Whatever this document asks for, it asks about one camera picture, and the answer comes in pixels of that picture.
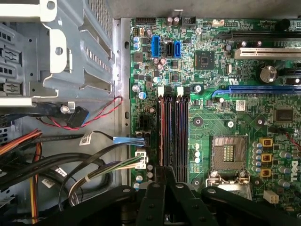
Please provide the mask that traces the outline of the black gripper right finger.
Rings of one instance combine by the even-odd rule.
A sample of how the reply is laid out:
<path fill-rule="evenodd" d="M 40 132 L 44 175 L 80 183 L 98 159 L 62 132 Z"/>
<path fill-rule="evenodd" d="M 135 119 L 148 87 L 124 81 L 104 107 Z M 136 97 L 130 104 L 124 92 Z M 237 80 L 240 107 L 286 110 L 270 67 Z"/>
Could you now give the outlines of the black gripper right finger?
<path fill-rule="evenodd" d="M 301 220 L 255 203 L 218 187 L 207 187 L 197 198 L 184 183 L 176 182 L 166 167 L 166 185 L 191 226 L 299 226 Z"/>

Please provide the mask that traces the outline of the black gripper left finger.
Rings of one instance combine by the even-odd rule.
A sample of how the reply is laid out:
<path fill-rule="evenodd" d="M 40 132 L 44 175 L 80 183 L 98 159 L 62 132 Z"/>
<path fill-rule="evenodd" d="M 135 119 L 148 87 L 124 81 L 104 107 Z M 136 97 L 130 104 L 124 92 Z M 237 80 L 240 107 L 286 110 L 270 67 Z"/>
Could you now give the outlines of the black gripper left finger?
<path fill-rule="evenodd" d="M 60 226 L 162 226 L 166 168 L 155 168 L 155 180 L 136 191 L 119 186 L 58 216 Z"/>

